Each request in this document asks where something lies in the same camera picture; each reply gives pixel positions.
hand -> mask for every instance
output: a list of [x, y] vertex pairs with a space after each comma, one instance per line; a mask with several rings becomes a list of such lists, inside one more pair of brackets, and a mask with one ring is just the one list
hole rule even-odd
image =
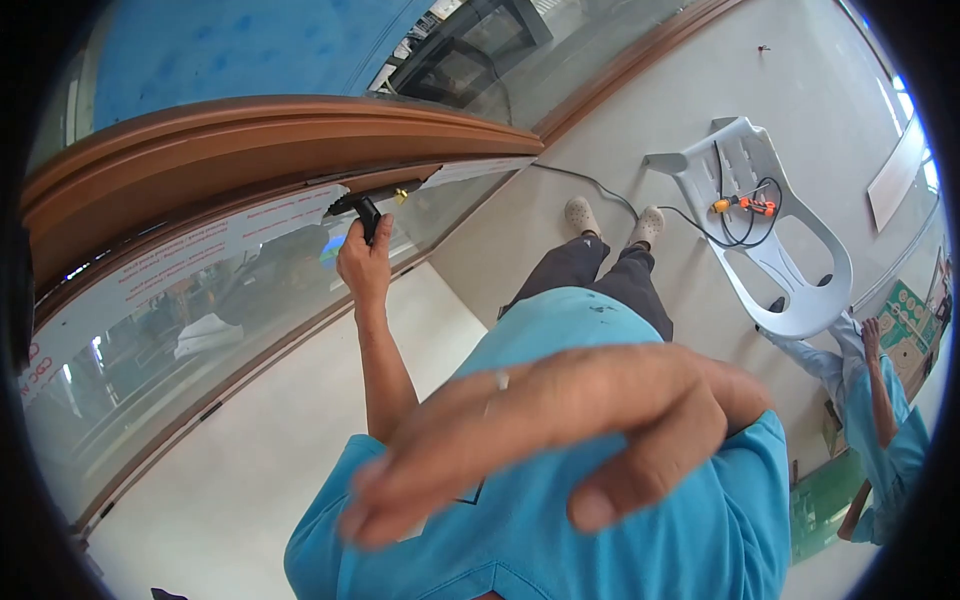
[[350, 224], [347, 239], [337, 254], [337, 273], [353, 294], [357, 314], [383, 310], [390, 286], [390, 234], [394, 215], [380, 218], [373, 234], [373, 245], [363, 238], [363, 224], [357, 219]]
[[863, 339], [863, 351], [867, 360], [878, 360], [880, 358], [880, 321], [876, 317], [864, 321], [863, 333], [860, 337]]
[[489, 371], [450, 381], [356, 473], [341, 533], [380, 546], [499, 468], [622, 431], [628, 447], [567, 500], [574, 525], [602, 529], [664, 498], [723, 442], [727, 418], [704, 360], [672, 344], [608, 346], [509, 368], [505, 391]]

red object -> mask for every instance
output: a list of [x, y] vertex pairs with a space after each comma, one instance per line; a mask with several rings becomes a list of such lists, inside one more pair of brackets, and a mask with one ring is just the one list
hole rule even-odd
[[750, 210], [754, 212], [758, 212], [765, 217], [774, 216], [774, 212], [777, 210], [777, 205], [770, 201], [767, 201], [765, 203], [760, 201], [753, 201], [747, 198], [746, 196], [740, 199], [740, 207], [749, 208]]

foot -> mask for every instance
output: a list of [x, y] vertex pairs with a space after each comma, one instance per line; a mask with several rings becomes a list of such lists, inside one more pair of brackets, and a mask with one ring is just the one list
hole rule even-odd
[[590, 208], [587, 199], [583, 196], [572, 198], [566, 203], [564, 216], [573, 230], [577, 232], [577, 235], [592, 234], [603, 239], [600, 234], [600, 226], [597, 225], [597, 220], [593, 217], [593, 209]]
[[657, 242], [657, 236], [663, 233], [663, 212], [656, 206], [647, 206], [640, 213], [634, 232], [630, 234], [627, 246], [641, 246], [650, 251]]
[[[768, 308], [767, 310], [769, 310], [772, 313], [781, 313], [783, 312], [783, 307], [785, 305], [786, 305], [786, 298], [784, 298], [783, 296], [780, 296], [779, 298], [774, 300], [774, 303], [771, 304], [770, 308]], [[760, 331], [760, 325], [755, 324], [754, 329], [756, 329], [757, 331]]]

blue shirt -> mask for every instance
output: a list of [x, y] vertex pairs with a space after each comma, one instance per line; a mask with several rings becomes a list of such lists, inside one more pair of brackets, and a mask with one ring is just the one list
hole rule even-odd
[[863, 470], [874, 489], [874, 504], [860, 516], [851, 541], [869, 541], [877, 545], [889, 541], [896, 531], [907, 496], [924, 467], [924, 456], [930, 446], [920, 411], [910, 410], [900, 378], [886, 355], [880, 356], [880, 372], [899, 428], [885, 450], [880, 447], [876, 436], [870, 372], [866, 366], [854, 375], [844, 408], [845, 439], [860, 455]]
[[[565, 348], [661, 342], [624, 304], [582, 288], [517, 303], [454, 376]], [[348, 481], [384, 451], [350, 438], [287, 545], [300, 600], [777, 598], [790, 559], [787, 458], [773, 411], [726, 440], [662, 502], [598, 534], [566, 518], [574, 486], [625, 447], [610, 435], [542, 452], [492, 474], [432, 515], [418, 537], [375, 552], [344, 546]]]

dark gray pants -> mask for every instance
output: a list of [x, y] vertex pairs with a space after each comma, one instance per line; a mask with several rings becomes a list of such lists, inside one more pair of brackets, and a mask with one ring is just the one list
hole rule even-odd
[[650, 280], [650, 272], [654, 269], [653, 255], [639, 246], [625, 248], [613, 268], [596, 281], [600, 263], [608, 254], [610, 246], [592, 235], [581, 235], [554, 248], [543, 257], [516, 293], [516, 298], [500, 314], [521, 300], [553, 288], [582, 287], [630, 306], [657, 330], [664, 342], [673, 341], [673, 322], [667, 317]]

